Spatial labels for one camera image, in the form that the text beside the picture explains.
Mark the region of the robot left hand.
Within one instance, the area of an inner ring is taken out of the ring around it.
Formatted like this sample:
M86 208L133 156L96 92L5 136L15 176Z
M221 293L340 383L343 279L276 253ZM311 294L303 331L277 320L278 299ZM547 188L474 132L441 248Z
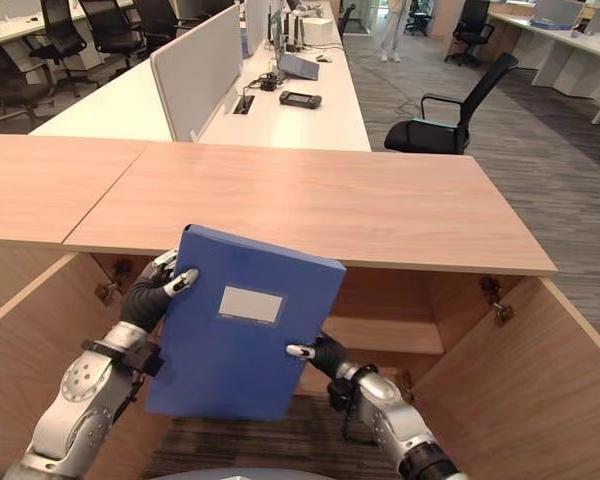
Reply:
M122 302L120 320L152 333L174 297L192 287L199 277L197 268L176 272L178 249L155 257L128 289Z

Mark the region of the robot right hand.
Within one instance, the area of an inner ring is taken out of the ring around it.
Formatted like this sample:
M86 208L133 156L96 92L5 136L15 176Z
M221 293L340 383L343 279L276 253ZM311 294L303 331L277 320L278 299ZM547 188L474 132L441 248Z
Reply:
M351 368L346 348L324 332L311 345L288 344L285 352L309 361L314 368L332 380L345 378Z

